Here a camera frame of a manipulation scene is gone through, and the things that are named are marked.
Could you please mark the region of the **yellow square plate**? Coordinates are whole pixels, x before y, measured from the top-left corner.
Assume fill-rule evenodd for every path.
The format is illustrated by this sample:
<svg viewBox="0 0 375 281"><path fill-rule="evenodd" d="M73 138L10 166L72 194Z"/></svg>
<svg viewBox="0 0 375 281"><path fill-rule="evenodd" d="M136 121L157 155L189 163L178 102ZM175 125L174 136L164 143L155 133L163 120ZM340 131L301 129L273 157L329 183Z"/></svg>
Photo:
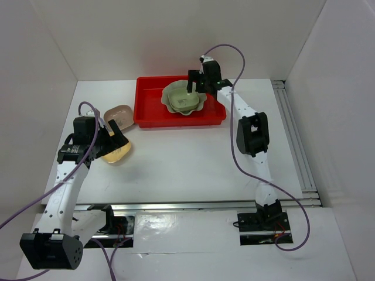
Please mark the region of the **yellow square plate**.
<svg viewBox="0 0 375 281"><path fill-rule="evenodd" d="M101 159L107 163L113 164L122 160L127 154L129 154L132 148L132 143L129 140L128 143L113 152L106 154L101 157Z"/></svg>

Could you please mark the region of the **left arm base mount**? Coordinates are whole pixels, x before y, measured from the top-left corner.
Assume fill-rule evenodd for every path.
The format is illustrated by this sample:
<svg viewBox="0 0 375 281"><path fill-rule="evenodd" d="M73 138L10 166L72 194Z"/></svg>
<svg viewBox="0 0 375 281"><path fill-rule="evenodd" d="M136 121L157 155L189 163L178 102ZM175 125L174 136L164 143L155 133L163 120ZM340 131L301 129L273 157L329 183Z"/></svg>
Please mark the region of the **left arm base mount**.
<svg viewBox="0 0 375 281"><path fill-rule="evenodd" d="M109 220L104 211L91 210L73 214L72 236L78 237L85 248L96 248L90 239L101 242L105 248L114 248L120 242L124 247L133 246L135 217L133 215L114 216Z"/></svg>

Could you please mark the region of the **large green scalloped bowl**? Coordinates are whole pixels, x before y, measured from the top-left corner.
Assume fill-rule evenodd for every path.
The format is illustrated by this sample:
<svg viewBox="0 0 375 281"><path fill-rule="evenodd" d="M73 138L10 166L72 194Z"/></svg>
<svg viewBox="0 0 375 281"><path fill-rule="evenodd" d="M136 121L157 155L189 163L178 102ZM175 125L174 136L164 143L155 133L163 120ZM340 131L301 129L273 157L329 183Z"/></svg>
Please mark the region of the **large green scalloped bowl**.
<svg viewBox="0 0 375 281"><path fill-rule="evenodd" d="M198 94L199 96L199 99L200 99L200 102L199 102L199 105L197 106L197 108L195 109L192 109L190 111L184 111L184 112L181 112L181 111L175 111L169 101L168 101L168 97L167 97L167 94L170 93L172 90L174 89L177 89L177 88L185 88L187 87L187 84L188 84L188 81L187 80L178 80L178 81L174 81L172 83L170 83L169 85L167 85L163 90L162 90L162 97L161 97L161 103L162 105L166 106L167 110L172 113L172 114L181 114L183 116L188 116L190 115L191 113L195 112L195 111L201 111L204 107L204 103L206 102L207 100L207 95L205 93L198 93L198 92L195 92Z"/></svg>

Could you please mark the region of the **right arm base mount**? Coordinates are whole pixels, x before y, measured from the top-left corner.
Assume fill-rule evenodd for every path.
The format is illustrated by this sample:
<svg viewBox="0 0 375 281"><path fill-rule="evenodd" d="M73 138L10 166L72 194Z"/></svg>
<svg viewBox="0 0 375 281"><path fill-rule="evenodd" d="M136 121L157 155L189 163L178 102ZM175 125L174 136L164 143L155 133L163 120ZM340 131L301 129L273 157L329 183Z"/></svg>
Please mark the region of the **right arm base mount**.
<svg viewBox="0 0 375 281"><path fill-rule="evenodd" d="M292 244L291 227L286 212L271 222L261 223L256 213L238 213L233 227L239 230L240 245Z"/></svg>

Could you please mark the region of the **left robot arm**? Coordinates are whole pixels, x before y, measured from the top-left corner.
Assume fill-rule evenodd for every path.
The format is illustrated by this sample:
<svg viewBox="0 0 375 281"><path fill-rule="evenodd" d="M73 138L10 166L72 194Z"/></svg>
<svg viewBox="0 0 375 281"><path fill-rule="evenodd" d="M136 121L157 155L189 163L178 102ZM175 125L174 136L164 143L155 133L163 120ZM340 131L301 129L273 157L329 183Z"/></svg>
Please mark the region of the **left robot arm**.
<svg viewBox="0 0 375 281"><path fill-rule="evenodd" d="M56 185L44 213L31 233L21 236L20 247L33 269L76 269L83 248L96 232L110 233L115 218L109 205L91 205L87 219L76 226L74 209L91 163L125 145L128 139L112 119L102 127L93 116L77 117L73 133L57 154Z"/></svg>

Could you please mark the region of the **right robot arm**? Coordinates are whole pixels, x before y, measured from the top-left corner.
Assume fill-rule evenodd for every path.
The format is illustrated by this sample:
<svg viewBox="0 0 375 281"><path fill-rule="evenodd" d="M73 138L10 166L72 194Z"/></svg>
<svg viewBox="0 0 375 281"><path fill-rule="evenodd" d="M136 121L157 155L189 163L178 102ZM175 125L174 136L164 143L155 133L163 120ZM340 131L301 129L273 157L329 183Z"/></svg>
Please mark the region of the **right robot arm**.
<svg viewBox="0 0 375 281"><path fill-rule="evenodd" d="M282 214L281 203L270 185L271 173L268 165L270 136L268 117L264 112L251 108L235 91L234 85L221 76L219 63L212 57L200 57L201 68L188 71L187 91L212 95L230 112L231 150L237 149L255 171L251 178L259 181L255 188L255 221L261 229L270 229Z"/></svg>

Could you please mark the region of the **green square plate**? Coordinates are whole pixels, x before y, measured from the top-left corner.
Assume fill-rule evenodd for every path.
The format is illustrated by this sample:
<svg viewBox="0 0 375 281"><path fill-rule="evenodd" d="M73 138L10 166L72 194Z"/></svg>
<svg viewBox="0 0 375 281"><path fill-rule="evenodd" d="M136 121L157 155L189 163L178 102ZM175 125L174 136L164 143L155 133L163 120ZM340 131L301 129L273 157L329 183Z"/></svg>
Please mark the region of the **green square plate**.
<svg viewBox="0 0 375 281"><path fill-rule="evenodd" d="M175 111L190 111L197 108L200 99L197 93L189 93L185 88L177 88L167 94L168 101Z"/></svg>

